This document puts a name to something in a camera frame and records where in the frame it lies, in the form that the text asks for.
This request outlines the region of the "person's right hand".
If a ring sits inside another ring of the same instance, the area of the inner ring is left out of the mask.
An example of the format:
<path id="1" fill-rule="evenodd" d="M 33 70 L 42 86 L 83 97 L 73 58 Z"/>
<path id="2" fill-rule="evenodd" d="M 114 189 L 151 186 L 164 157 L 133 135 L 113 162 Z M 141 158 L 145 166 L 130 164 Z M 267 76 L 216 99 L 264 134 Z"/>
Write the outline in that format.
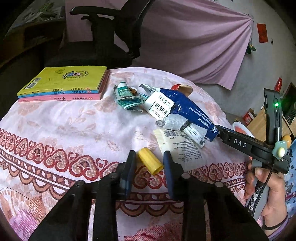
<path id="1" fill-rule="evenodd" d="M 254 180 L 257 179 L 264 183 L 269 175 L 269 170 L 257 167 L 252 172 L 251 164 L 248 164 L 247 168 L 248 173 L 246 174 L 244 196 L 246 199 L 249 199 L 255 192 Z M 261 215 L 264 217 L 265 225 L 267 227 L 273 227 L 284 221 L 287 216 L 284 175 L 280 172 L 272 173 L 267 186 L 269 187 L 268 199 Z"/>

